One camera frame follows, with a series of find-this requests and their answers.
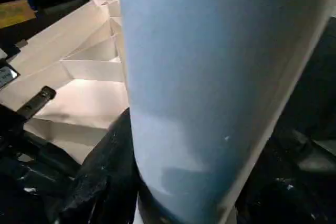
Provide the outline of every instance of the white tube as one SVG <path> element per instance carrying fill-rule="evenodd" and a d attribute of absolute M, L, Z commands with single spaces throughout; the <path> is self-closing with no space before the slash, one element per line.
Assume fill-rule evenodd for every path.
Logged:
<path fill-rule="evenodd" d="M 174 218 L 226 218 L 333 3 L 121 0 L 136 161 Z"/>

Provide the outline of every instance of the white cardboard structure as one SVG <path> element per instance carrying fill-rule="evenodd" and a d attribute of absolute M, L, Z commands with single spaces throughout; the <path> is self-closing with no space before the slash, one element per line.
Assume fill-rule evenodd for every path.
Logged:
<path fill-rule="evenodd" d="M 26 129 L 81 163 L 129 106 L 122 59 L 119 0 L 91 0 L 28 40 L 0 103 L 17 110 L 43 86 L 56 89 Z"/>

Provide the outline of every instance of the cardboard divider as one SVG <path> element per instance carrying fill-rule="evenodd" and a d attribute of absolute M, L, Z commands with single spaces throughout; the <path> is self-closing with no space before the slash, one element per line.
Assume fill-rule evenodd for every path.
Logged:
<path fill-rule="evenodd" d="M 107 129 L 128 106 L 124 83 L 76 79 L 59 88 L 34 118 Z"/>
<path fill-rule="evenodd" d="M 25 129 L 82 163 L 129 106 L 119 0 L 85 4 L 30 39 L 12 64 L 22 76 L 0 103 L 17 110 L 43 86 L 55 89 Z"/>

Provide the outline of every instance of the white cylinder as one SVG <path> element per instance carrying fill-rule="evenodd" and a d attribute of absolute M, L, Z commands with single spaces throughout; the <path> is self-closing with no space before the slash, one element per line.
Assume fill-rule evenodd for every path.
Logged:
<path fill-rule="evenodd" d="M 230 212 L 334 0 L 121 0 L 136 162 L 184 223 Z"/>

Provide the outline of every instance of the white panel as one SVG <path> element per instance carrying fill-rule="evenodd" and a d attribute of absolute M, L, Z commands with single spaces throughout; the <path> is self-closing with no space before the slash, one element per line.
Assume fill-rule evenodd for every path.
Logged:
<path fill-rule="evenodd" d="M 94 33 L 92 33 L 90 37 L 87 38 L 87 40 L 85 40 L 78 48 L 76 48 L 76 50 L 72 52 L 72 54 L 82 49 L 92 47 L 95 44 L 98 44 L 108 39 L 112 35 L 113 35 L 113 31 L 110 26 L 110 21 L 108 20 L 104 24 L 102 24 L 102 26 L 99 27 Z"/>
<path fill-rule="evenodd" d="M 0 103 L 13 109 L 19 109 L 30 98 L 36 95 L 43 86 L 53 89 L 67 84 L 71 76 L 60 62 L 12 82 L 0 92 Z"/>
<path fill-rule="evenodd" d="M 69 57 L 66 60 L 106 60 L 109 61 L 117 57 L 117 49 L 113 37 L 110 37 L 92 47 L 82 49 Z"/>
<path fill-rule="evenodd" d="M 108 61 L 65 60 L 62 64 L 74 79 L 124 82 L 122 64 Z"/>
<path fill-rule="evenodd" d="M 73 80 L 35 118 L 107 129 L 128 106 L 122 82 Z"/>
<path fill-rule="evenodd" d="M 32 74 L 69 55 L 106 21 L 101 9 L 85 4 L 30 39 L 11 63 L 22 76 Z"/>

